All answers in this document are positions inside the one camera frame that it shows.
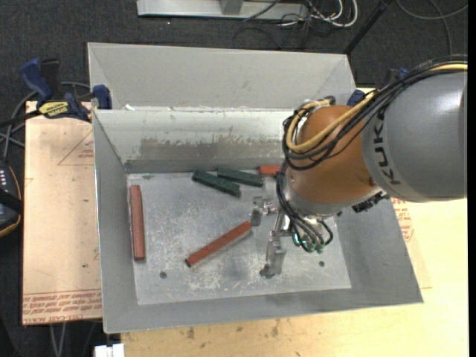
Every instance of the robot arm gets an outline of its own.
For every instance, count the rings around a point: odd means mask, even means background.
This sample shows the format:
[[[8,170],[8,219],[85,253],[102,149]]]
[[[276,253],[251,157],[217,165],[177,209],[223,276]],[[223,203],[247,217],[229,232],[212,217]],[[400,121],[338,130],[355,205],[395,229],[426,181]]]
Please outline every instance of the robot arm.
[[[467,68],[467,57],[428,61],[354,107],[327,98],[285,121],[277,195],[295,242],[320,251],[324,219],[376,195],[466,196]]]

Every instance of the cable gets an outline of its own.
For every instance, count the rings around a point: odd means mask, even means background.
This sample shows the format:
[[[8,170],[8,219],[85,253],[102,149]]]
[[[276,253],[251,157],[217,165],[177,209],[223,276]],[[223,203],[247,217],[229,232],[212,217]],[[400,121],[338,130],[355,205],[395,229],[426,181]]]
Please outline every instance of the cable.
[[[271,3],[268,7],[266,7],[265,9],[261,10],[260,12],[258,13],[255,13],[253,16],[250,16],[246,19],[244,19],[243,21],[244,22],[247,22],[247,21],[251,21],[251,20],[254,20],[262,15],[264,15],[266,12],[268,12],[270,9],[272,9],[277,3],[281,2],[282,0],[276,0],[275,2]]]
[[[85,83],[81,83],[81,82],[71,82],[71,81],[65,81],[65,82],[61,82],[61,85],[63,86],[72,86],[74,90],[76,90],[76,87],[81,87],[81,88],[85,88],[85,89],[88,89],[90,90],[91,87]],[[31,93],[29,93],[27,96],[25,96],[15,107],[15,109],[13,110],[13,113],[11,115],[11,118],[15,118],[18,113],[20,112],[20,110],[22,110],[24,107],[25,107],[25,103],[30,101],[30,100],[33,100],[35,98],[35,96],[37,96],[38,93],[36,91],[32,91]],[[19,124],[18,126],[16,126],[15,128],[13,128],[13,126],[9,126],[7,128],[7,132],[5,134],[1,133],[0,132],[0,144],[4,141],[5,142],[5,145],[4,145],[4,151],[3,151],[3,158],[7,158],[8,156],[8,150],[10,148],[10,143],[12,144],[15,144],[19,147],[25,147],[25,145],[20,142],[20,141],[17,141],[13,138],[11,138],[11,135],[14,133],[14,132],[17,132],[19,131],[21,128],[24,127],[24,123],[21,123]]]
[[[399,6],[399,8],[401,10],[403,10],[405,13],[407,13],[408,15],[412,16],[412,17],[415,17],[416,19],[421,19],[421,20],[438,20],[440,19],[442,22],[443,22],[443,25],[445,27],[445,31],[446,31],[446,36],[448,38],[448,49],[449,49],[449,53],[450,54],[453,54],[453,45],[452,45],[452,40],[451,40],[451,33],[449,31],[449,27],[448,27],[448,22],[446,21],[446,19],[448,17],[451,17],[451,16],[454,16],[458,13],[461,13],[463,12],[467,7],[468,5],[466,4],[464,7],[452,12],[452,13],[448,13],[446,15],[444,15],[441,11],[441,9],[438,7],[438,5],[433,1],[433,0],[428,0],[431,5],[433,5],[433,7],[437,10],[437,12],[439,13],[439,16],[435,16],[435,17],[428,17],[428,16],[420,16],[420,15],[416,15],[415,13],[405,9],[405,7],[402,6],[402,3],[400,2],[400,0],[396,0],[396,3],[397,5]]]
[[[60,357],[62,355],[62,348],[65,341],[65,334],[66,334],[66,323],[63,323],[62,330],[61,330],[61,339],[59,340],[59,347],[58,347],[56,343],[56,338],[54,336],[53,324],[50,324],[51,344],[53,345],[53,351],[56,357]]]
[[[94,328],[96,327],[96,324],[97,324],[96,321],[93,321],[93,324],[91,326],[91,329],[89,330],[88,337],[86,338],[86,341],[84,343],[84,348],[83,348],[83,351],[81,352],[80,357],[84,357],[86,355],[86,351],[88,350],[89,342],[91,340],[92,333],[94,332]]]
[[[312,18],[315,18],[315,19],[320,19],[324,22],[328,22],[329,24],[331,24],[332,26],[337,27],[337,28],[348,28],[348,27],[354,25],[357,21],[357,18],[358,18],[357,1],[356,0],[350,0],[350,1],[352,2],[351,10],[353,12],[353,18],[352,18],[352,20],[350,20],[350,22],[345,22],[345,23],[335,22],[335,20],[338,17],[341,16],[342,10],[338,13],[338,15],[336,17],[325,16],[324,14],[322,14],[322,12],[320,12],[316,7],[314,7],[312,5],[310,7],[308,7],[309,8],[309,17],[312,17]],[[341,6],[343,6],[342,0],[339,0],[339,4]]]
[[[438,10],[438,13],[440,14],[439,16],[421,16],[421,15],[417,15],[409,10],[407,10],[405,7],[402,6],[402,3],[400,3],[399,0],[395,0],[396,3],[398,4],[399,8],[401,10],[403,10],[405,13],[407,13],[408,15],[412,16],[412,17],[415,17],[416,19],[421,19],[421,20],[441,20],[441,19],[447,19],[448,17],[452,17],[454,15],[457,15],[458,13],[461,13],[463,12],[465,9],[468,9],[468,4],[466,3],[466,5],[464,5],[463,7],[461,7],[460,9],[457,9],[455,10],[454,12],[451,12],[451,13],[447,13],[446,15],[442,14],[440,12],[440,9],[437,8]],[[437,7],[436,4],[433,2],[433,0],[428,0],[430,3],[433,4],[434,7]]]

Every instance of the black cable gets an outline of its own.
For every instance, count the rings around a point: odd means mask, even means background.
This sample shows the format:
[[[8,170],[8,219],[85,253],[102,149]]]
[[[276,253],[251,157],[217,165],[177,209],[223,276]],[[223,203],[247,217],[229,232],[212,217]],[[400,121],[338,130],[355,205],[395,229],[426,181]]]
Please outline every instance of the black cable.
[[[253,16],[250,16],[246,19],[243,20],[243,22],[247,22],[247,21],[251,21],[251,20],[254,20],[254,19],[257,19],[258,17],[264,15],[266,12],[268,12],[270,9],[272,9],[276,4],[278,4],[279,2],[281,2],[282,0],[276,0],[274,1],[273,3],[271,3],[268,7],[266,7],[265,9],[261,10],[260,12],[258,13],[255,13]]]
[[[85,89],[88,89],[90,90],[91,87],[86,84],[86,83],[81,83],[81,82],[72,82],[72,81],[64,81],[64,82],[61,82],[61,85],[63,86],[72,86],[73,89],[76,91],[76,87],[81,87],[81,88],[85,88]],[[13,113],[11,115],[11,119],[14,119],[17,117],[18,113],[20,112],[20,110],[22,110],[24,107],[25,107],[25,103],[30,101],[30,100],[34,100],[35,96],[37,96],[38,93],[36,91],[32,91],[31,93],[29,93],[27,96],[25,96],[15,107],[15,109],[13,110]],[[5,134],[3,133],[0,133],[0,143],[2,141],[5,142],[5,145],[4,145],[4,151],[3,151],[3,158],[6,159],[7,156],[8,156],[8,150],[10,148],[10,143],[13,143],[19,147],[25,147],[25,145],[19,141],[16,141],[14,139],[11,138],[12,134],[14,132],[17,132],[19,131],[21,128],[23,128],[24,124],[19,124],[18,126],[16,126],[15,128],[13,128],[12,125],[10,125],[7,129],[7,132]]]
[[[412,16],[416,19],[421,19],[421,20],[441,20],[443,22],[443,26],[445,27],[445,31],[446,31],[446,36],[448,38],[448,48],[449,48],[449,53],[450,54],[453,54],[453,45],[452,45],[452,40],[451,40],[451,33],[450,33],[450,30],[449,30],[449,26],[448,26],[448,22],[446,21],[446,19],[448,17],[451,17],[451,16],[454,16],[458,13],[461,13],[463,12],[466,8],[468,8],[468,5],[466,4],[465,6],[463,6],[462,8],[454,11],[454,12],[451,12],[451,13],[448,13],[446,15],[443,14],[443,12],[441,11],[441,9],[438,7],[438,5],[433,1],[433,0],[428,0],[430,2],[431,5],[433,5],[433,7],[435,8],[435,10],[439,13],[439,16],[434,16],[434,17],[428,17],[428,16],[420,16],[420,15],[416,15],[415,13],[407,10],[405,7],[403,7],[402,3],[400,2],[400,0],[395,0],[396,1],[396,4],[399,6],[399,8],[401,10],[403,10],[403,12],[407,13],[409,16]]]

